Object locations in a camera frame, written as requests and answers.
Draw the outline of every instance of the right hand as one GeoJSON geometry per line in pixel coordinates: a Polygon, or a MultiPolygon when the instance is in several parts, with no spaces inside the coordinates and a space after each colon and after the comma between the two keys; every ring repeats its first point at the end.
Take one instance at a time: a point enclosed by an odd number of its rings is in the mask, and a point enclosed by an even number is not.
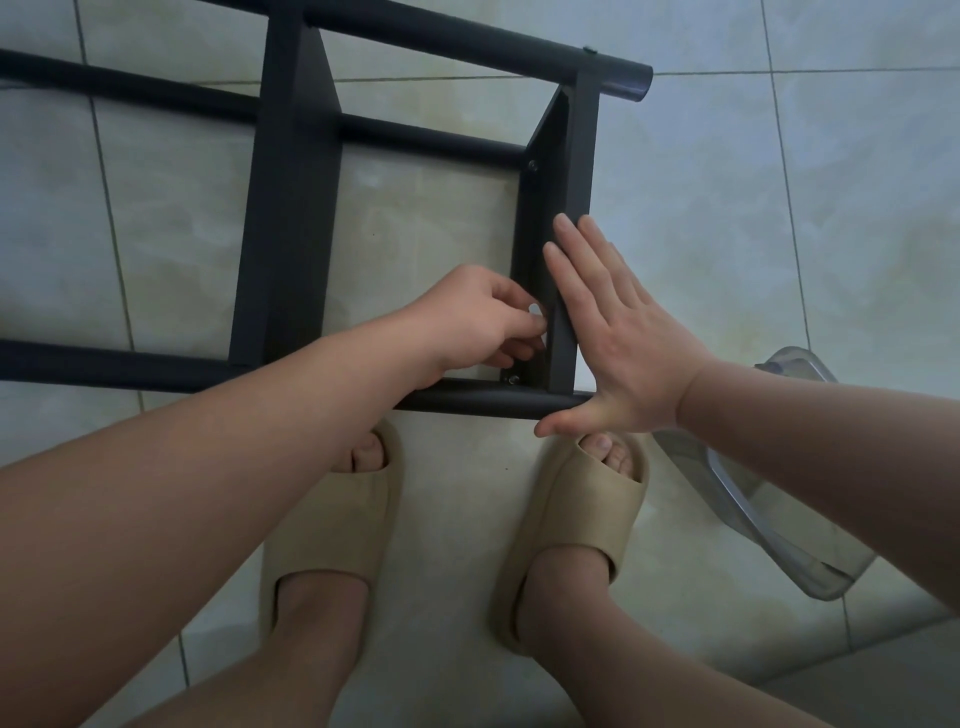
{"type": "Polygon", "coordinates": [[[574,227],[560,214],[553,228],[563,249],[547,243],[543,256],[597,392],[578,407],[547,415],[535,433],[579,436],[676,426],[684,394],[715,358],[651,298],[591,217],[584,215],[574,227]]]}

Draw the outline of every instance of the wrist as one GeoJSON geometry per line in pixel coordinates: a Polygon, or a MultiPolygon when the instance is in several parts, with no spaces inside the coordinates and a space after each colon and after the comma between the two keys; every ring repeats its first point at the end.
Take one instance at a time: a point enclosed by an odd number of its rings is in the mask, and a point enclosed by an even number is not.
{"type": "Polygon", "coordinates": [[[741,368],[723,359],[711,358],[697,370],[693,379],[686,385],[680,401],[677,403],[677,427],[693,430],[694,423],[702,418],[705,407],[714,401],[718,391],[718,380],[728,367],[741,368]]]}
{"type": "Polygon", "coordinates": [[[423,314],[413,306],[403,308],[375,319],[371,324],[381,328],[378,333],[392,342],[394,355],[399,355],[410,369],[419,389],[424,382],[432,384],[444,375],[443,354],[437,346],[437,332],[423,314]]]}

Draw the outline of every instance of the hand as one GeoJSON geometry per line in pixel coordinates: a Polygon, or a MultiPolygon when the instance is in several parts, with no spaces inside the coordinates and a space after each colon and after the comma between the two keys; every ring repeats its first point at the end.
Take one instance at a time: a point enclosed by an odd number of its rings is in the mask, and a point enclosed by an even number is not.
{"type": "Polygon", "coordinates": [[[427,331],[431,369],[422,386],[449,369],[489,364],[506,369],[543,349],[546,320],[529,312],[537,300],[519,283],[479,265],[460,265],[401,315],[427,331]]]}
{"type": "Polygon", "coordinates": [[[557,215],[563,248],[543,248],[564,297],[597,392],[579,407],[537,423],[538,436],[676,426],[687,388],[714,360],[707,347],[657,305],[591,217],[578,228],[557,215]]]}

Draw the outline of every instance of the tile floor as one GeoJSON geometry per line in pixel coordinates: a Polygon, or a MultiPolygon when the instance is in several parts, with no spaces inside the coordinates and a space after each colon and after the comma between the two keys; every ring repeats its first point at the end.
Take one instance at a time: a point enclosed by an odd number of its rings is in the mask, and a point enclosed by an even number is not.
{"type": "MultiPolygon", "coordinates": [[[[654,65],[644,102],[603,99],[593,211],[716,352],[754,362],[809,342],[842,380],[960,397],[955,3],[416,4],[654,65]]],[[[0,7],[0,46],[254,94],[265,29],[197,0],[0,7]]],[[[552,92],[324,38],[353,113],[524,143],[552,92]]],[[[0,88],[0,336],[225,356],[251,131],[0,88]]],[[[511,174],[348,149],[324,328],[401,305],[458,262],[505,272],[515,196],[511,174]]],[[[589,386],[589,372],[578,381],[589,386]]],[[[171,399],[0,383],[0,461],[171,399]]],[[[557,687],[483,628],[540,449],[530,423],[393,420],[409,486],[334,724],[569,716],[557,687]]],[[[808,599],[651,450],[653,483],[614,591],[679,649],[761,681],[945,613],[882,561],[844,601],[808,599]]],[[[90,725],[118,725],[253,650],[258,558],[90,725]]]]}

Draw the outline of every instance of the black metal frame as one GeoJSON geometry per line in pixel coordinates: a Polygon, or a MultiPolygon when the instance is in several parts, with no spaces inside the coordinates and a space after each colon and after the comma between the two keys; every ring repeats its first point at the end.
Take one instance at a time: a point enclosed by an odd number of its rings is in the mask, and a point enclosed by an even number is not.
{"type": "Polygon", "coordinates": [[[577,343],[540,254],[553,216],[589,211],[600,94],[640,101],[653,69],[389,0],[205,0],[269,18],[260,98],[0,51],[0,77],[255,124],[228,360],[0,340],[0,379],[197,392],[321,335],[343,144],[453,158],[520,174],[511,277],[546,307],[546,351],[499,382],[446,378],[399,408],[537,419],[584,401],[577,343]],[[559,85],[526,147],[340,111],[316,28],[559,85]]]}

